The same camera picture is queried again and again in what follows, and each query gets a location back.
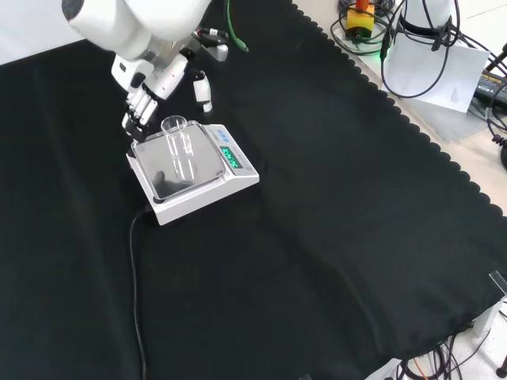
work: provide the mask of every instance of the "robot finger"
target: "robot finger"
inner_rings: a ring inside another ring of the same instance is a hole
[[[143,89],[138,89],[137,92],[132,96],[132,98],[130,100],[127,97],[127,103],[130,104],[130,108],[132,110],[135,110],[137,108],[139,102],[141,101],[141,99],[143,99],[143,97],[145,95],[146,95],[146,93],[144,92]]]
[[[142,125],[148,124],[148,122],[150,121],[151,115],[153,115],[153,113],[155,112],[155,109],[157,109],[157,107],[158,107],[158,102],[154,101],[152,99],[150,101],[150,103],[148,103],[148,105],[146,106],[146,108],[144,109],[144,112],[141,115],[141,117],[139,119],[139,122]]]
[[[203,71],[197,71],[193,83],[193,91],[196,95],[196,102],[202,105],[204,113],[209,113],[213,109],[212,105],[212,88],[209,80]]]
[[[136,115],[137,117],[141,117],[141,115],[143,114],[144,110],[146,109],[146,107],[148,106],[150,101],[151,101],[151,97],[145,93],[144,96],[139,101],[139,103],[137,104],[137,106],[135,107],[134,115]]]

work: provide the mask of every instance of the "green light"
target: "green light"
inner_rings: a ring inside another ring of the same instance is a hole
[[[243,169],[229,146],[221,146],[220,149],[223,153],[223,156],[229,161],[229,165],[231,165],[232,169]]]

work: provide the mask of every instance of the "electronic device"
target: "electronic device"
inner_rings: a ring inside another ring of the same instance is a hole
[[[375,19],[370,14],[375,13],[375,6],[368,0],[357,0],[354,6],[347,11],[347,38],[369,38],[372,36]]]
[[[191,141],[191,158],[175,159],[168,148],[170,137],[163,132],[140,144],[134,142],[133,155],[127,155],[160,225],[259,181],[257,171],[223,125],[192,123],[185,133]]]

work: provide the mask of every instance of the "digital scale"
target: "digital scale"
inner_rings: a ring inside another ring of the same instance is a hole
[[[256,184],[259,175],[223,125],[189,123],[191,157],[174,157],[159,132],[133,143],[127,159],[162,226]]]

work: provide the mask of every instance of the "yellow device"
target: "yellow device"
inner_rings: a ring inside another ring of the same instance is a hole
[[[360,38],[371,37],[375,19],[369,14],[358,13],[355,9],[356,8],[353,7],[347,11],[347,32]],[[365,10],[371,14],[375,14],[374,5],[368,5],[368,8]],[[347,34],[347,38],[352,39],[353,37]]]

